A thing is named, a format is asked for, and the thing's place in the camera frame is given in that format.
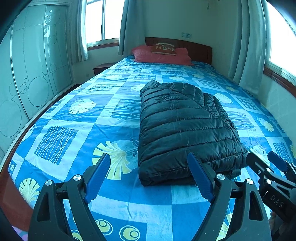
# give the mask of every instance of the wooden window sill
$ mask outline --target wooden window sill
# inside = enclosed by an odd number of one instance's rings
[[[289,80],[277,74],[276,72],[268,68],[266,65],[264,66],[263,74],[275,80],[296,98],[296,86],[293,85]]]
[[[101,48],[107,48],[107,47],[114,47],[114,46],[118,46],[118,45],[119,45],[119,42],[108,43],[108,44],[100,44],[100,45],[95,45],[95,46],[87,47],[87,50],[101,49]]]

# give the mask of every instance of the white wall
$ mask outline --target white wall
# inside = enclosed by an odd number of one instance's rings
[[[293,143],[296,143],[296,98],[270,77],[263,75],[258,100],[278,121]]]
[[[233,42],[237,26],[238,0],[220,0],[214,7],[214,42],[212,65],[224,76],[228,76]]]
[[[146,37],[182,39],[212,45],[214,39],[213,19],[216,0],[145,0],[144,21]],[[181,37],[190,33],[192,38]]]
[[[73,64],[76,83],[84,83],[94,76],[93,68],[104,63],[114,63],[124,56],[118,55],[118,46],[88,51],[89,59]]]

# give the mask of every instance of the folded jacket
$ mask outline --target folded jacket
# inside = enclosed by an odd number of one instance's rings
[[[144,186],[193,181],[193,152],[217,173],[241,174],[248,154],[218,99],[187,83],[152,80],[140,91],[139,179]]]

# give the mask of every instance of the blue patterned bedspread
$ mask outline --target blue patterned bedspread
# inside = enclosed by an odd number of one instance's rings
[[[93,77],[55,103],[28,131],[9,165],[9,173],[24,199],[34,207],[48,179],[68,181],[97,163],[107,152],[111,167],[91,213],[108,241],[191,240],[209,203],[195,185],[143,187],[138,178],[139,91],[150,80],[185,82],[216,96],[237,127],[242,143],[267,160],[275,151],[295,161],[296,147],[272,115],[246,91],[212,66],[145,64],[127,57]],[[258,177],[249,168],[235,178]],[[73,236],[82,240],[68,201],[64,201]],[[219,238],[226,235],[234,200]]]

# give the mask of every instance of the electrical outlet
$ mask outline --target electrical outlet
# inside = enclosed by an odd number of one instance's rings
[[[181,36],[184,37],[184,38],[189,38],[189,39],[191,39],[192,34],[189,34],[189,33],[182,33]]]

